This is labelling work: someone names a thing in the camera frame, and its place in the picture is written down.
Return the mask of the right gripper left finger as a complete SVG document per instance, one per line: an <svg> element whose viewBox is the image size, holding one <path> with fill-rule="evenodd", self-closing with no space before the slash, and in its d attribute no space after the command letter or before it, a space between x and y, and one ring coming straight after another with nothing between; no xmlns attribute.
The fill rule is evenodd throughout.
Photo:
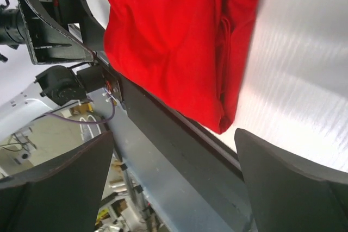
<svg viewBox="0 0 348 232"><path fill-rule="evenodd" d="M114 149L107 131L1 179L1 231L94 231Z"/></svg>

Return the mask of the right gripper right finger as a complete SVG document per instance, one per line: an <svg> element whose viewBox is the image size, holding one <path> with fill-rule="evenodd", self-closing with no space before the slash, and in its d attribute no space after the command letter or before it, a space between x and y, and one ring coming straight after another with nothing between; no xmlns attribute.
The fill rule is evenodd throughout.
<svg viewBox="0 0 348 232"><path fill-rule="evenodd" d="M347 173L235 131L259 231L347 231Z"/></svg>

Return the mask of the red t shirt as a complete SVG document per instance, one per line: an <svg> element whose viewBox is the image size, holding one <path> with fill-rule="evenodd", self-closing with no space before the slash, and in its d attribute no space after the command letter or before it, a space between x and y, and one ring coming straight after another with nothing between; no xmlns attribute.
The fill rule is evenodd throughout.
<svg viewBox="0 0 348 232"><path fill-rule="evenodd" d="M108 0L112 67L216 133L233 123L258 0Z"/></svg>

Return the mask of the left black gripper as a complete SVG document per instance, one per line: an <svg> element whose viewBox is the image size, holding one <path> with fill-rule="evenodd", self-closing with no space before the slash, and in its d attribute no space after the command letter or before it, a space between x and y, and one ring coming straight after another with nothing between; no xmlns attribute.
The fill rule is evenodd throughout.
<svg viewBox="0 0 348 232"><path fill-rule="evenodd" d="M1 11L1 45L26 45L34 65L91 62L104 50L105 29L86 0L17 0L19 9ZM79 24L82 40L70 33Z"/></svg>

